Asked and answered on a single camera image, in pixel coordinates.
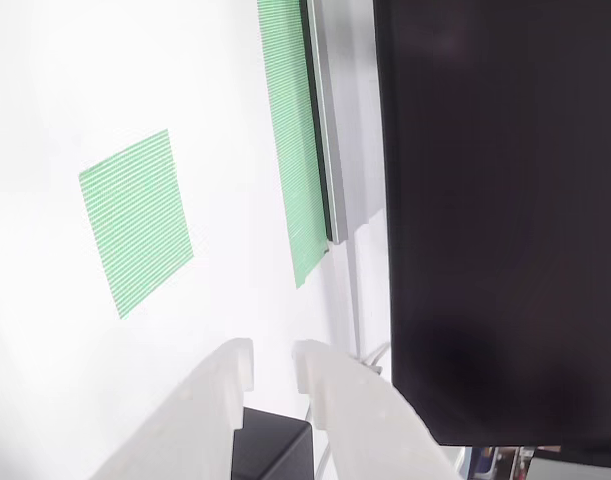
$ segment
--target monitor screen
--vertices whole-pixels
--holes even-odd
[[[375,0],[393,381],[456,445],[611,441],[611,0]]]

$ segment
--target white wall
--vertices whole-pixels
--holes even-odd
[[[164,128],[195,258],[119,320],[78,175]],[[369,349],[386,237],[362,176]],[[256,2],[0,1],[0,480],[89,477],[232,337],[255,343],[247,404],[303,416],[292,343],[352,350],[348,285],[343,245],[294,287]]]

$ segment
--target white surface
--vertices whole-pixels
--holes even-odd
[[[527,480],[611,480],[611,468],[534,458]]]
[[[315,341],[294,348],[298,388],[327,431],[340,480],[460,480],[457,468],[391,384]]]
[[[301,417],[293,341],[352,349],[346,247],[294,288],[266,88],[254,1],[0,1],[0,480],[89,478],[227,339],[254,340],[247,405]],[[78,175],[163,128],[195,258],[121,321]],[[367,210],[369,351],[389,309]]]
[[[249,339],[203,360],[92,480],[230,480],[243,392],[254,386]]]

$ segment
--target black monitor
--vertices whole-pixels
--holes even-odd
[[[611,0],[375,0],[394,385],[452,445],[611,442]]]

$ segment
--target silver frame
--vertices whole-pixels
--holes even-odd
[[[329,55],[325,40],[321,0],[307,0],[310,39],[312,43],[312,64],[316,85],[325,183],[327,186],[327,205],[329,210],[330,234],[334,244],[347,240],[347,214],[343,190],[340,148],[336,131],[332,77],[329,68]]]

